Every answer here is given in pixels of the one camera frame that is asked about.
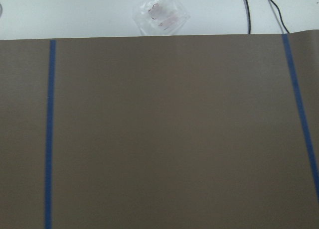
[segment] brown paper sheet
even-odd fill
[[[318,156],[319,31],[289,39]],[[49,50],[0,41],[0,228],[44,225]],[[57,39],[54,95],[53,229],[319,228],[281,35]]]

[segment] clear plastic bag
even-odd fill
[[[189,19],[177,0],[144,0],[133,9],[133,20],[142,35],[172,35]]]

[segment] blue painter's tape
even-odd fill
[[[45,146],[45,189],[44,189],[44,228],[52,228],[52,138],[53,138],[53,110],[54,110],[54,76],[55,76],[55,48],[56,41],[50,40],[48,98],[46,118],[46,146]]]
[[[306,112],[305,112],[305,108],[304,108],[304,104],[303,104],[303,99],[301,96],[301,91],[300,91],[300,87],[299,87],[299,83],[298,83],[296,69],[295,69],[293,54],[292,54],[292,51],[290,48],[289,39],[288,39],[287,34],[282,34],[282,39],[284,42],[286,58],[287,58],[287,63],[288,63],[288,67],[289,67],[291,81],[292,81],[293,88],[294,88],[295,99],[296,99],[296,103],[297,103],[299,117],[300,117],[301,125],[303,128],[303,132],[304,132],[310,167],[311,167],[311,171],[313,174],[313,179],[314,179],[316,193],[317,193],[317,200],[319,203],[319,175],[318,175],[318,167],[317,167],[317,163],[316,163],[314,147],[313,147],[313,143],[311,140],[311,135],[310,135],[309,127],[308,127]]]

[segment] white surface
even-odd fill
[[[140,36],[142,0],[0,0],[0,39]],[[190,19],[178,35],[246,34],[243,0],[179,0]],[[252,33],[281,33],[267,0],[248,0]],[[319,29],[319,0],[274,0],[291,32]]]

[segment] black cable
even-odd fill
[[[288,31],[288,29],[286,28],[285,24],[284,24],[283,17],[281,16],[281,12],[280,12],[279,7],[277,6],[277,4],[276,4],[273,0],[269,0],[269,1],[271,1],[272,4],[275,5],[275,7],[277,8],[277,11],[278,11],[278,13],[279,13],[279,17],[280,17],[281,24],[283,25],[283,27],[285,28],[285,30],[287,31],[287,33],[290,33],[290,32]]]
[[[251,32],[251,20],[250,20],[250,11],[249,11],[249,5],[248,0],[245,0],[246,9],[247,9],[247,17],[248,17],[248,34]]]

